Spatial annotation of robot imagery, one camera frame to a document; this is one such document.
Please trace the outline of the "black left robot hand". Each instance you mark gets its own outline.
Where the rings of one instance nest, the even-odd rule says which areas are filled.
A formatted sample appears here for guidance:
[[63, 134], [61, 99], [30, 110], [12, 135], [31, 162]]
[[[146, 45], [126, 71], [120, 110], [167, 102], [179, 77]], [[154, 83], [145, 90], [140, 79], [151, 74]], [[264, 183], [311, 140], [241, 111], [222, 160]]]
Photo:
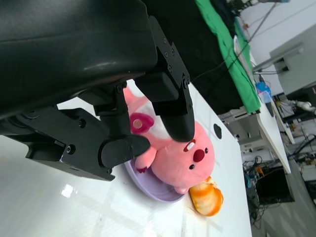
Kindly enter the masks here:
[[113, 167], [150, 147], [130, 132], [129, 79], [172, 139], [193, 139], [189, 73], [142, 1], [1, 1], [0, 133], [28, 159], [113, 180]]

